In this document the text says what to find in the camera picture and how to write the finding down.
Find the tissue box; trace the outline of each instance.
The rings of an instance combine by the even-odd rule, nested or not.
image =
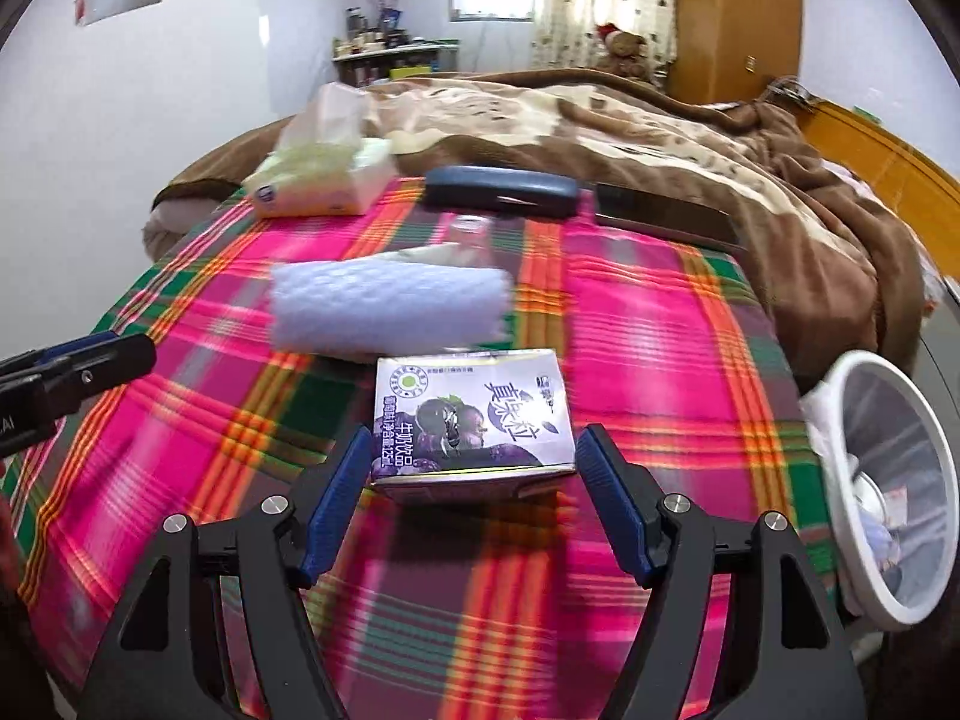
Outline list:
[[[244,181],[256,215],[363,215],[397,175],[390,141],[363,138],[352,151],[333,143],[275,151]]]
[[[371,485],[401,503],[523,497],[574,471],[552,349],[381,358]]]

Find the brown blanket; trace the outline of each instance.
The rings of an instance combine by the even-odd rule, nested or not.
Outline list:
[[[419,77],[368,89],[368,133],[405,175],[440,165],[520,167],[681,197],[736,219],[747,276],[806,389],[844,351],[912,364],[923,311],[909,229],[822,167],[794,119],[766,103],[720,112],[589,70]],[[227,143],[157,201],[227,196],[283,122]]]

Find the plaid tablecloth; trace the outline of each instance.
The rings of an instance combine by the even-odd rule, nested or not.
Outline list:
[[[366,420],[373,370],[271,351],[275,262],[443,239],[451,215],[395,186],[365,218],[258,221],[241,196],[195,230],[98,329],[148,332],[150,376],[108,392],[11,464],[3,491],[26,556],[20,594],[51,665],[82,685],[144,543],[171,512],[233,517],[321,463]],[[797,393],[766,317],[721,255],[639,234],[496,220],[515,276],[515,347],[553,347],[575,428],[604,423],[630,461],[711,514],[787,512],[826,581],[827,514]],[[728,581],[714,581],[687,714],[707,702]],[[262,712],[224,581],[244,707]],[[594,717],[646,601],[616,567],[579,479],[524,502],[402,509],[364,493],[334,569],[305,594],[355,720]]]

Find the patterned blanket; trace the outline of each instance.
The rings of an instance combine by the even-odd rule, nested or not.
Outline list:
[[[145,542],[171,512],[232,517],[321,463],[368,420],[373,370],[271,351],[269,266],[442,240],[448,214],[405,179],[363,218],[257,221],[242,196],[154,266],[99,329],[145,331],[151,375],[65,420],[3,480],[27,557],[19,589],[51,666],[83,684]],[[820,471],[770,323],[725,256],[597,228],[496,220],[515,277],[512,345],[553,347],[576,429],[604,423],[630,461],[712,514],[787,512],[832,581]],[[709,697],[728,581],[718,578],[686,712]],[[402,509],[364,493],[333,570],[304,594],[352,717],[594,717],[647,594],[622,574],[589,497]],[[243,707],[261,713],[239,589],[224,581]]]
[[[368,134],[391,140],[405,175],[440,165],[522,167],[730,214],[750,251],[747,278],[804,391],[853,348],[911,367],[923,281],[910,230],[826,170],[784,110],[685,105],[589,70],[431,76],[368,93]],[[285,124],[216,149],[157,201],[231,193]]]

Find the metal bolt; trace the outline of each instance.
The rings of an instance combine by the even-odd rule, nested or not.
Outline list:
[[[163,520],[163,530],[167,533],[179,533],[186,527],[186,517],[183,514],[171,514]]]
[[[290,502],[282,495],[271,495],[260,504],[263,514],[283,514],[287,511]]]
[[[664,498],[664,509],[674,514],[684,514],[690,511],[690,499],[680,493],[670,493]]]
[[[763,516],[763,524],[772,531],[785,531],[790,523],[780,512],[766,512]]]

